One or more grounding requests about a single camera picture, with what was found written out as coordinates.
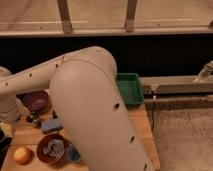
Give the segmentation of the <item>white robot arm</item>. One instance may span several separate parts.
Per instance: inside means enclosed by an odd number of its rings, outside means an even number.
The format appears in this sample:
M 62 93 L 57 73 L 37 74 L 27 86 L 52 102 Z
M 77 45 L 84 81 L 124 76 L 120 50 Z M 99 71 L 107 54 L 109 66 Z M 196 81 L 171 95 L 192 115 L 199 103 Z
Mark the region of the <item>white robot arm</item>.
M 18 117 L 16 96 L 47 89 L 53 109 L 89 171 L 154 171 L 116 85 L 117 66 L 92 46 L 0 76 L 0 119 Z

